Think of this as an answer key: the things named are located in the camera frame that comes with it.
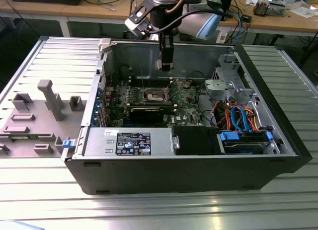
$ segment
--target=wooden table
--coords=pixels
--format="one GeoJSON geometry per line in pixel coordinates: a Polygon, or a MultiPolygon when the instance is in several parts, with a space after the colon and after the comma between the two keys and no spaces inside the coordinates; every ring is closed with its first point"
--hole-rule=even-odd
{"type": "MultiPolygon", "coordinates": [[[[69,30],[69,22],[71,21],[124,24],[129,13],[129,0],[122,0],[114,3],[114,6],[110,6],[111,8],[115,8],[115,11],[105,9],[100,5],[89,4],[84,0],[78,6],[8,1],[24,18],[58,21],[65,37],[71,36],[69,30]]],[[[237,3],[244,14],[252,16],[252,22],[248,30],[250,33],[314,36],[318,30],[318,18],[315,16],[303,18],[290,11],[286,11],[284,17],[254,16],[253,6],[245,6],[245,1],[237,0],[237,3]]],[[[318,3],[318,0],[311,0],[311,2],[318,3]]],[[[18,17],[5,0],[0,0],[0,16],[18,17]]],[[[233,31],[236,25],[237,22],[234,18],[221,22],[218,27],[221,30],[219,36],[222,33],[233,31]]]]}

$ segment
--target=blue latch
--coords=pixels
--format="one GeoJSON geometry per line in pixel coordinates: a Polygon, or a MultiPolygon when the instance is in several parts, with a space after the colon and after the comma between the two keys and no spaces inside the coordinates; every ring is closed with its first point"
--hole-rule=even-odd
{"type": "Polygon", "coordinates": [[[63,148],[75,148],[75,139],[63,141],[62,146],[63,148]]]}
{"type": "Polygon", "coordinates": [[[273,135],[270,132],[266,132],[266,135],[270,141],[273,139],[273,135]]]}
{"type": "Polygon", "coordinates": [[[239,134],[237,132],[222,132],[220,136],[221,141],[239,141],[239,134]]]}

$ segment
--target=side panel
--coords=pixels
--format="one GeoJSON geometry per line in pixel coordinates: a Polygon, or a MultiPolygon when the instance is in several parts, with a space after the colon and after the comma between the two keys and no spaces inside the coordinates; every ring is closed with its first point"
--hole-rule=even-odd
{"type": "MultiPolygon", "coordinates": [[[[258,47],[247,47],[247,49],[256,49],[258,47]]],[[[268,48],[269,52],[277,52],[277,50],[273,47],[268,48]]],[[[245,47],[242,45],[237,46],[237,52],[239,55],[240,63],[248,76],[248,78],[253,82],[253,88],[256,93],[259,94],[259,97],[262,101],[264,101],[269,109],[269,111],[274,116],[277,124],[282,130],[284,136],[286,137],[289,145],[293,149],[293,151],[300,156],[299,161],[294,166],[291,166],[290,169],[286,170],[286,172],[295,172],[300,167],[308,163],[312,156],[304,145],[303,141],[295,131],[293,125],[290,120],[287,118],[285,112],[282,110],[281,106],[275,99],[273,93],[267,86],[266,82],[262,78],[262,75],[259,73],[258,69],[255,67],[255,63],[251,60],[249,54],[245,50],[245,47]]]]}
{"type": "Polygon", "coordinates": [[[299,157],[68,160],[86,194],[261,189],[299,157]]]}

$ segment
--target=aluminum profile table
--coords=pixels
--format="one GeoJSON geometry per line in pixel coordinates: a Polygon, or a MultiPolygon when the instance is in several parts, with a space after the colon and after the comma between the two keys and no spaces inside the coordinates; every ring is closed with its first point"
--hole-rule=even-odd
{"type": "MultiPolygon", "coordinates": [[[[53,90],[56,88],[62,99],[74,93],[87,99],[99,60],[98,41],[50,37],[37,42],[0,95],[1,125],[13,108],[9,99],[15,92],[27,88],[31,97],[44,98],[36,90],[40,78],[52,79],[53,90]]],[[[254,52],[253,57],[258,56],[249,46],[245,48],[254,52]]],[[[287,59],[282,51],[274,54],[267,50],[269,47],[261,48],[264,50],[257,51],[262,53],[258,59],[266,55],[287,59]]],[[[263,60],[252,60],[258,62],[257,68],[263,66],[263,60]]],[[[300,88],[311,88],[310,82],[297,67],[290,68],[261,74],[270,88],[277,90],[274,93],[282,107],[290,106],[286,113],[293,125],[302,127],[296,128],[299,134],[312,133],[303,137],[314,159],[296,173],[280,175],[257,191],[90,196],[81,191],[59,158],[0,159],[0,219],[18,220],[46,230],[318,228],[317,103],[304,103],[314,99],[309,94],[313,91],[300,88]],[[297,91],[288,91],[289,83],[297,91]],[[307,109],[305,116],[300,116],[305,105],[315,109],[307,109]]]]}

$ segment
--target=warning label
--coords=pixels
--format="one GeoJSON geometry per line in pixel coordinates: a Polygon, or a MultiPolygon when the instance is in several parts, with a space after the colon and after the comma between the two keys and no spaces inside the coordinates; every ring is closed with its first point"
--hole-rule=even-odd
{"type": "Polygon", "coordinates": [[[117,155],[151,155],[150,133],[118,133],[117,155]]]}

